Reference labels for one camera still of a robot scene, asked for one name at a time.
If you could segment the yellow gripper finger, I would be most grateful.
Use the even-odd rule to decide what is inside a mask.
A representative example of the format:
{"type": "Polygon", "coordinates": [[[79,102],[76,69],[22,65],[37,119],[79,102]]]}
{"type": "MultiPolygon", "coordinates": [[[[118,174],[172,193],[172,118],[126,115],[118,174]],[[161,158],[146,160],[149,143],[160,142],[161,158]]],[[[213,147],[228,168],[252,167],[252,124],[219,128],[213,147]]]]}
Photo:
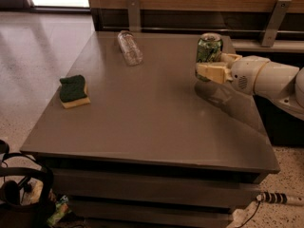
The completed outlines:
{"type": "Polygon", "coordinates": [[[196,75],[199,79],[217,84],[232,82],[232,72],[225,62],[196,63],[196,75]]]}
{"type": "Polygon", "coordinates": [[[226,63],[228,68],[231,68],[233,63],[240,60],[241,58],[242,56],[238,54],[222,53],[220,55],[220,60],[226,63]]]}

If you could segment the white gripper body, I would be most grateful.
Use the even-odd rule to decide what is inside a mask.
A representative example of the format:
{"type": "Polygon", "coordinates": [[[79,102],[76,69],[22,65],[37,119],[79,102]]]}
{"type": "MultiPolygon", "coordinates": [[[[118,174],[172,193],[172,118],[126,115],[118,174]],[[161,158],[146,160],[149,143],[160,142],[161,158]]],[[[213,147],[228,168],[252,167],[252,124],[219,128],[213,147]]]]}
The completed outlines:
{"type": "Polygon", "coordinates": [[[257,75],[269,62],[268,58],[258,56],[246,56],[234,62],[231,67],[232,87],[241,93],[253,95],[257,75]]]}

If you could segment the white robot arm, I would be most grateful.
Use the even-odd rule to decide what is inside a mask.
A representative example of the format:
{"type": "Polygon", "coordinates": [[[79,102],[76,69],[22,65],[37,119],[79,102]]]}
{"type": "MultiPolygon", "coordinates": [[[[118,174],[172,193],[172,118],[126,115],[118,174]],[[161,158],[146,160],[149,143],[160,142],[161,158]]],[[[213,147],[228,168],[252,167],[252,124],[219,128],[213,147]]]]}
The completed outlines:
{"type": "Polygon", "coordinates": [[[199,78],[229,83],[235,91],[265,98],[304,120],[304,69],[255,55],[222,53],[219,62],[196,63],[195,71],[199,78]]]}

